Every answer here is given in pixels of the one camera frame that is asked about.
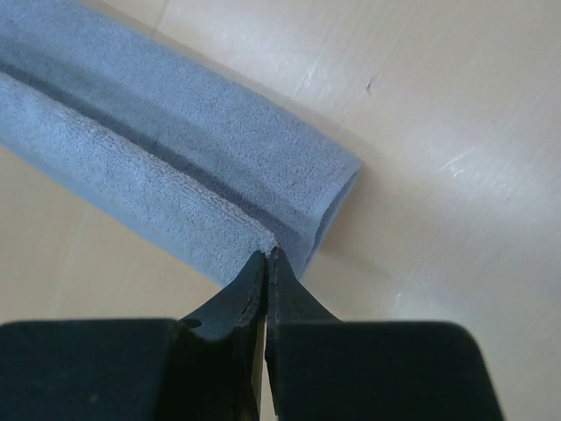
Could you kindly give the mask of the light grey cloth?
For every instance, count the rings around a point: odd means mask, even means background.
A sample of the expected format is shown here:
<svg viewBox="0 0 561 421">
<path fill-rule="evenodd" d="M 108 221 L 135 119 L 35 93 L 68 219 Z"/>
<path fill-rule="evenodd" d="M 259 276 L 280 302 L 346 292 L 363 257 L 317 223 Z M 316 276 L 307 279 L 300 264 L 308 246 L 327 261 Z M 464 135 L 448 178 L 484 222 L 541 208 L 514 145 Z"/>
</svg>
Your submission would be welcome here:
<svg viewBox="0 0 561 421">
<path fill-rule="evenodd" d="M 265 97 L 75 1 L 1 4 L 1 142 L 214 282 L 301 275 L 358 158 Z"/>
</svg>

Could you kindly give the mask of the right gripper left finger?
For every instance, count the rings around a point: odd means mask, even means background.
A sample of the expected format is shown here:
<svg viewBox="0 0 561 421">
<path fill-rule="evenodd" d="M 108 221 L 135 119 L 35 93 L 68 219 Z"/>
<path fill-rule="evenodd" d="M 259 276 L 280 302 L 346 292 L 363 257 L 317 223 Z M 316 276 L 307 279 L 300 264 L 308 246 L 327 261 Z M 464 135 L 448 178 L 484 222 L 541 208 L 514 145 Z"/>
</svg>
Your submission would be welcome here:
<svg viewBox="0 0 561 421">
<path fill-rule="evenodd" d="M 266 257 L 181 319 L 1 327 L 4 420 L 256 420 Z"/>
</svg>

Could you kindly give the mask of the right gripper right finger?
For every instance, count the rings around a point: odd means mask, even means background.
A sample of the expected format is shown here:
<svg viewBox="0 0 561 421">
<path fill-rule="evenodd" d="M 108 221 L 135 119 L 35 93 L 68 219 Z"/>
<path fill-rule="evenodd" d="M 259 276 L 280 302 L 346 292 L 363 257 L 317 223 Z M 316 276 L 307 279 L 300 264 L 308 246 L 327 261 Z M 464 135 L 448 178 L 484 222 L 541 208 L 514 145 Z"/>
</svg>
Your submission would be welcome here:
<svg viewBox="0 0 561 421">
<path fill-rule="evenodd" d="M 443 321 L 344 322 L 268 261 L 266 364 L 281 420 L 501 420 L 483 355 Z"/>
</svg>

